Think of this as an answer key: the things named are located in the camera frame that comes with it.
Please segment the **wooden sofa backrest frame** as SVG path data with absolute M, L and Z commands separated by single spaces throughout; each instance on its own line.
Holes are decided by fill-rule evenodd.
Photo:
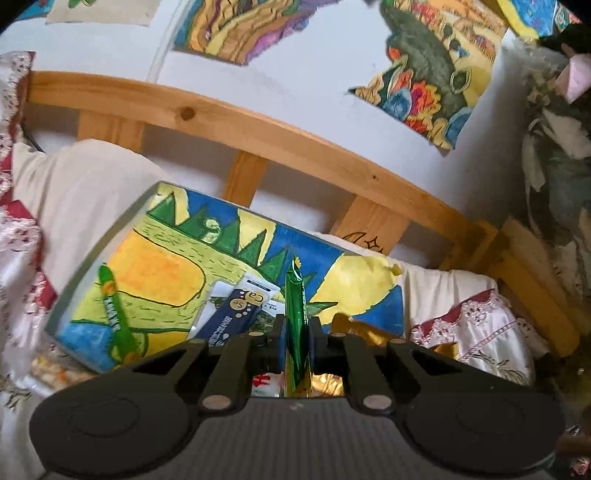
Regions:
M 385 249 L 398 244 L 411 223 L 453 243 L 441 267 L 488 274 L 501 281 L 523 313 L 561 357 L 581 335 L 566 303 L 522 263 L 506 235 L 474 222 L 425 190 L 360 155 L 265 115 L 192 92 L 135 80 L 72 72 L 36 71 L 29 100 L 78 111 L 78 139 L 97 139 L 133 151 L 148 125 L 183 132 L 236 150 L 223 197 L 249 206 L 270 162 L 352 193 L 332 234 L 365 231 Z

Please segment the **cream cushion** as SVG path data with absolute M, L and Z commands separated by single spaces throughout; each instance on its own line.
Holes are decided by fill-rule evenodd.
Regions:
M 23 142 L 13 146 L 13 193 L 43 231 L 42 270 L 61 292 L 91 248 L 166 173 L 147 158 L 98 140 L 47 155 Z M 403 263 L 405 320 L 415 326 L 496 288 L 491 278 Z

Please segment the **blond child wall drawing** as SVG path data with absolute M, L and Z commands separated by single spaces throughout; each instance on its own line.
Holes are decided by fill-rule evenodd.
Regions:
M 149 26 L 159 5 L 159 0 L 54 1 L 47 23 Z

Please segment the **green sausage stick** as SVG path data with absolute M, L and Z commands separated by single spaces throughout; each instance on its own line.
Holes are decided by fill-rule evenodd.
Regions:
M 287 396 L 305 398 L 311 395 L 310 335 L 308 335 L 307 302 L 301 261 L 293 256 L 287 267 L 283 295 L 286 317 L 286 381 Z

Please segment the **blue calcium milk powder sachet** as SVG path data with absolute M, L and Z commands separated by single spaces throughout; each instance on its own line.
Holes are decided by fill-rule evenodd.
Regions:
M 269 294 L 253 287 L 235 288 L 193 337 L 205 341 L 210 348 L 224 346 L 233 337 L 249 330 L 268 299 Z

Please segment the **silver tray with dinosaur drawing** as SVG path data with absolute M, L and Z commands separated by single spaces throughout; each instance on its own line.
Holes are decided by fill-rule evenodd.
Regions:
M 324 329 L 335 315 L 394 336 L 405 331 L 403 270 L 383 256 L 363 257 L 238 205 L 158 183 L 114 222 L 64 288 L 46 335 L 97 373 L 123 365 L 102 303 L 98 269 L 118 285 L 144 358 L 188 339 L 216 280 L 235 285 L 245 273 L 280 288 L 293 256 L 301 261 L 307 314 Z

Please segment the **floral satin sofa cover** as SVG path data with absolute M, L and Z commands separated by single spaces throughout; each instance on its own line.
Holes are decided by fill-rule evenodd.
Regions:
M 12 153 L 33 54 L 1 58 L 1 348 L 14 367 L 61 295 L 42 270 L 43 231 L 14 197 Z M 342 400 L 287 396 L 286 352 L 276 373 L 252 379 L 242 410 L 209 418 L 188 445 L 136 475 L 69 479 L 535 479 L 535 472 L 453 472 L 423 458 L 390 421 Z

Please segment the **gold foil snack bag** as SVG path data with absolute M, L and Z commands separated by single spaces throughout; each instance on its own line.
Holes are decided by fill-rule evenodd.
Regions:
M 311 318 L 312 400 L 342 400 L 355 410 L 386 415 L 420 396 L 466 391 L 466 369 L 458 362 L 401 338 L 370 344 L 342 328 L 325 331 Z

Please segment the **yellow green sushi seaweed packet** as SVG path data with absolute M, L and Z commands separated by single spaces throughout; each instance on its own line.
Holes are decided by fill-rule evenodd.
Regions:
M 106 263 L 100 265 L 98 279 L 102 303 L 113 337 L 112 343 L 117 350 L 120 364 L 133 363 L 140 358 L 139 344 L 130 329 L 114 274 Z

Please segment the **clear nut bar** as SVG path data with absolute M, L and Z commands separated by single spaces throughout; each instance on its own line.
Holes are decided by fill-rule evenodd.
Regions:
M 96 377 L 94 372 L 55 344 L 41 345 L 34 350 L 31 374 L 55 390 L 62 390 Z

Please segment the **white green seaweed snack packet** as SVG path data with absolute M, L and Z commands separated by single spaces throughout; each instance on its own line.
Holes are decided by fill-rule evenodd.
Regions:
M 273 300 L 279 292 L 279 287 L 252 273 L 245 273 L 235 285 L 214 281 L 187 335 L 207 343 L 208 373 L 235 336 L 250 332 L 270 335 L 276 316 L 286 309 L 283 301 Z

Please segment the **swirly seaweed wall drawing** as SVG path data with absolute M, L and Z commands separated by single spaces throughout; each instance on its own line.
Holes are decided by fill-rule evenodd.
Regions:
M 327 1 L 195 1 L 174 40 L 178 50 L 246 65 L 284 37 L 301 31 Z

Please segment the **camouflage fabric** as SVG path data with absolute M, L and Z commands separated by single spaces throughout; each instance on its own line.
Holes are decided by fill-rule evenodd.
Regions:
M 565 290 L 590 297 L 590 24 L 561 1 L 502 1 L 527 97 L 530 228 Z

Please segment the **white wall pipe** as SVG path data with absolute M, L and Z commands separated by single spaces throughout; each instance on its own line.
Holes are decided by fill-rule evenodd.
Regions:
M 190 7 L 190 4 L 190 0 L 181 0 L 175 7 L 150 65 L 146 77 L 147 83 L 157 82 L 165 57 L 172 47 L 174 38 L 182 24 L 184 16 L 186 15 L 185 11 Z

